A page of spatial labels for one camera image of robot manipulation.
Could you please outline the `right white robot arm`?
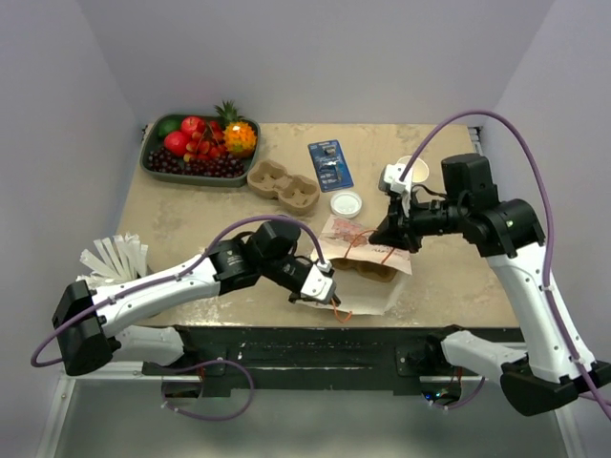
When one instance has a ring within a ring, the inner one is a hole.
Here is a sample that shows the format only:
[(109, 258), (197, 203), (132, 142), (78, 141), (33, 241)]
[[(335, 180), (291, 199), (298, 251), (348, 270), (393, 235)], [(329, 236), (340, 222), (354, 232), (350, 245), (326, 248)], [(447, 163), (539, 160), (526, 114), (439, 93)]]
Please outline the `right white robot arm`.
[(378, 187), (390, 204), (369, 242), (414, 254), (424, 237), (461, 235), (500, 281), (526, 347), (514, 350), (451, 325), (428, 336), (428, 369), (438, 375), (456, 366), (468, 369), (498, 384), (524, 416), (555, 410), (592, 386), (608, 385), (610, 365), (584, 344), (552, 275), (544, 271), (548, 242), (532, 206), (519, 198), (500, 200), (484, 156), (450, 156), (441, 170), (442, 197), (421, 202), (406, 165), (387, 165)]

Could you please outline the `dark red grape bunch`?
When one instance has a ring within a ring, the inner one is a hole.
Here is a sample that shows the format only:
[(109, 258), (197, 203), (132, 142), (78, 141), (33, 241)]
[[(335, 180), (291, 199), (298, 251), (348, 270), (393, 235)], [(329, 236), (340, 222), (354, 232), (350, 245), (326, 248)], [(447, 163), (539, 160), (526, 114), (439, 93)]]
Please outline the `dark red grape bunch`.
[(218, 148), (211, 155), (187, 153), (178, 157), (164, 147), (144, 154), (147, 170), (162, 174), (191, 177), (240, 177), (245, 172), (244, 162)]

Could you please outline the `grey fruit tray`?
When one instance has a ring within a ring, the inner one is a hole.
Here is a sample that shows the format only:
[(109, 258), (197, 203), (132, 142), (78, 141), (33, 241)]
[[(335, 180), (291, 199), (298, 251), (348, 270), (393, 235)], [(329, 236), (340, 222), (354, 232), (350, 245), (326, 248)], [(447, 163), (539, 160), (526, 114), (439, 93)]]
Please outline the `grey fruit tray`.
[[(244, 162), (245, 172), (240, 177), (233, 178), (220, 178), (220, 177), (191, 177), (191, 176), (180, 176), (180, 175), (170, 175), (170, 174), (162, 174), (157, 172), (149, 171), (144, 166), (144, 154), (149, 153), (151, 151), (157, 150), (163, 146), (163, 140), (158, 138), (158, 124), (166, 118), (175, 118), (180, 122), (189, 114), (166, 114), (160, 117), (158, 120), (149, 123), (142, 131), (142, 143), (141, 143), (141, 152), (139, 164), (145, 174), (148, 176), (163, 182), (174, 183), (174, 184), (185, 184), (185, 185), (196, 185), (196, 186), (209, 186), (209, 187), (222, 187), (222, 188), (240, 188), (246, 184), (247, 173), (251, 170), (251, 168), (255, 165), (258, 160), (259, 155), (259, 146), (260, 146), (260, 133), (261, 129), (257, 122), (245, 118), (245, 121), (248, 122), (252, 128), (256, 131), (258, 140), (257, 146), (255, 148), (255, 152), (252, 157), (249, 158), (239, 158)], [(195, 116), (202, 118), (206, 121), (216, 120), (221, 124), (221, 129), (223, 131), (224, 126), (222, 125), (222, 120), (217, 116), (211, 115), (197, 115)]]

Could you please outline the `red cherries bunch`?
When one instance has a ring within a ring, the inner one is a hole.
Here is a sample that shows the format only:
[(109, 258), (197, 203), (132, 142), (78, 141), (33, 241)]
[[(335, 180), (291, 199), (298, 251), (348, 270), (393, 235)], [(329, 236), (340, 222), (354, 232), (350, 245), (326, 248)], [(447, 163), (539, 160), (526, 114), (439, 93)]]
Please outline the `red cherries bunch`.
[(195, 159), (209, 160), (224, 154), (224, 138), (221, 124), (216, 120), (206, 121), (206, 129), (199, 139), (191, 139), (185, 162)]

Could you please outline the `red apple back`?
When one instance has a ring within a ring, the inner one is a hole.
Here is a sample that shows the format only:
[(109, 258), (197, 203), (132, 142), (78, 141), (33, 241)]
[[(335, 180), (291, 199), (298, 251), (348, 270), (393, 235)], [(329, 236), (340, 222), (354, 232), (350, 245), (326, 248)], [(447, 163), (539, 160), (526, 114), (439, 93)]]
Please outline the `red apple back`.
[(206, 129), (206, 122), (200, 117), (190, 115), (180, 123), (180, 131), (191, 139), (199, 139)]

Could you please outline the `green apple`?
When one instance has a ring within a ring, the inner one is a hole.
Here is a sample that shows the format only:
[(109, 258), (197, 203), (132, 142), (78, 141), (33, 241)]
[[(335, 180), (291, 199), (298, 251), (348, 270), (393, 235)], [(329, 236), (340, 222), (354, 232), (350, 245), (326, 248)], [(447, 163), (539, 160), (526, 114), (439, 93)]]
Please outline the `green apple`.
[(175, 118), (163, 119), (158, 124), (158, 138), (164, 139), (169, 134), (180, 130), (181, 122)]

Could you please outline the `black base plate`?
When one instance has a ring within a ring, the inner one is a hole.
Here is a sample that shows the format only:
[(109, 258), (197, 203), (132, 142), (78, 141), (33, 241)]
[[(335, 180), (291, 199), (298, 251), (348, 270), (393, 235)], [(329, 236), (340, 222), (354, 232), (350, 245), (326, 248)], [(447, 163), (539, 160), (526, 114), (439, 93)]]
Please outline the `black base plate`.
[(417, 395), (423, 377), (451, 377), (449, 365), (428, 358), (426, 327), (181, 326), (184, 354), (163, 369), (145, 358), (146, 376), (204, 371), (204, 393), (259, 390), (372, 390)]

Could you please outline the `blue blister pack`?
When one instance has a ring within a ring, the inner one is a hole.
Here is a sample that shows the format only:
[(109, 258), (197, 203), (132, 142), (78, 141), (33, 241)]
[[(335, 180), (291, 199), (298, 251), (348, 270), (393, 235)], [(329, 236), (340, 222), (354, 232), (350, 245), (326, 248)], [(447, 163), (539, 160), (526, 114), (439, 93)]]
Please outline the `blue blister pack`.
[(319, 187), (323, 193), (351, 188), (354, 183), (337, 139), (307, 145)]

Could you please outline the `spare white cup lid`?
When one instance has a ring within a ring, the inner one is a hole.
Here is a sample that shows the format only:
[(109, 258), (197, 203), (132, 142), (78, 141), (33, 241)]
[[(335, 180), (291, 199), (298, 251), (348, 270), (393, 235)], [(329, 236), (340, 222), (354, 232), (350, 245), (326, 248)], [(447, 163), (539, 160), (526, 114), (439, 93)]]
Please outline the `spare white cup lid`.
[(331, 212), (340, 218), (353, 219), (363, 207), (361, 197), (352, 191), (339, 191), (333, 194), (329, 201)]

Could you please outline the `red apple front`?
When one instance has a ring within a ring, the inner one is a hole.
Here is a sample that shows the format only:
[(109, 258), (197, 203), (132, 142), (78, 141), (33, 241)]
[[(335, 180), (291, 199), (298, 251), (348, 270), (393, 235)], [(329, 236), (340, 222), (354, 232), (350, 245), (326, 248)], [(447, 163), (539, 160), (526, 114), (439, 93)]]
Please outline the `red apple front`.
[(182, 131), (174, 131), (169, 133), (163, 140), (164, 148), (172, 155), (183, 157), (188, 153), (187, 146), (191, 141), (191, 137)]

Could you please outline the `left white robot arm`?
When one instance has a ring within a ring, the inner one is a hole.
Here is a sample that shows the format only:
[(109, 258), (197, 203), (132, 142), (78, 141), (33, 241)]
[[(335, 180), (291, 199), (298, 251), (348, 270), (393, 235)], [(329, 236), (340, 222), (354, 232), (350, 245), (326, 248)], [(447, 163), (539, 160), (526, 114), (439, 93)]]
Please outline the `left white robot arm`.
[(307, 226), (283, 216), (256, 221), (257, 230), (220, 235), (203, 254), (156, 274), (96, 290), (85, 281), (68, 285), (52, 318), (66, 373), (81, 376), (111, 361), (136, 360), (187, 374), (197, 365), (196, 348), (173, 327), (154, 330), (139, 322), (186, 302), (249, 288), (261, 278), (286, 289), (291, 302), (339, 301), (331, 263), (295, 253)]

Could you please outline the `orange pineapple toy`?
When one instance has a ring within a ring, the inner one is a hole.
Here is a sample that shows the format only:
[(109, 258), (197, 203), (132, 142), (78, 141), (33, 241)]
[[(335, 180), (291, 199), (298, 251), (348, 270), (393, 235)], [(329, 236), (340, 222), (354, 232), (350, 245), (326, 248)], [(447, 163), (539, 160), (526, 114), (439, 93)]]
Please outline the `orange pineapple toy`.
[(222, 120), (224, 144), (229, 154), (238, 158), (252, 157), (257, 146), (257, 134), (232, 100), (215, 106)]

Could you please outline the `stack of paper cups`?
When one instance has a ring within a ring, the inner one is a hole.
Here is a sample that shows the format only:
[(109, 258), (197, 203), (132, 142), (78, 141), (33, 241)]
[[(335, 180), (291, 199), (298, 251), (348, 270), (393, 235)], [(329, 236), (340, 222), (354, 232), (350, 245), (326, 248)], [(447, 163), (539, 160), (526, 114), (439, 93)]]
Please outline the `stack of paper cups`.
[[(402, 156), (397, 160), (397, 164), (401, 164), (402, 166), (407, 165), (411, 160), (411, 156)], [(424, 183), (430, 175), (430, 169), (427, 163), (418, 158), (411, 167), (411, 182), (413, 184), (421, 184)]]

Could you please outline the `aluminium frame rail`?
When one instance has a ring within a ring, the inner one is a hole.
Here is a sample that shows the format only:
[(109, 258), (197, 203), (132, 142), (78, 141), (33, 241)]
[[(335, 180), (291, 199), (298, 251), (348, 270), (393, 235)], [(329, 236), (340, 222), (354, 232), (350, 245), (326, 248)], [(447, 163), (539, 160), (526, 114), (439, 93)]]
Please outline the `aluminium frame rail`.
[(259, 392), (228, 422), (162, 408), (159, 377), (136, 364), (62, 377), (38, 450), (41, 457), (582, 457), (569, 408), (524, 418), (495, 385), (443, 412), (420, 397), (385, 392)]

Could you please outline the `red apple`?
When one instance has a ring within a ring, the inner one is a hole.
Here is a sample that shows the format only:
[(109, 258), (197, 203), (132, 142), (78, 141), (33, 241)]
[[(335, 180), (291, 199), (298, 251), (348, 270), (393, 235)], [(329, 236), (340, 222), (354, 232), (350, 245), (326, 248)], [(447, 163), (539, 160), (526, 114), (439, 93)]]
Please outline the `red apple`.
[(172, 155), (183, 157), (188, 153), (187, 146), (191, 141), (191, 137), (182, 131), (174, 131), (169, 133), (163, 140), (164, 148)]
[(206, 129), (206, 122), (200, 117), (190, 115), (180, 123), (180, 131), (191, 139), (199, 139)]

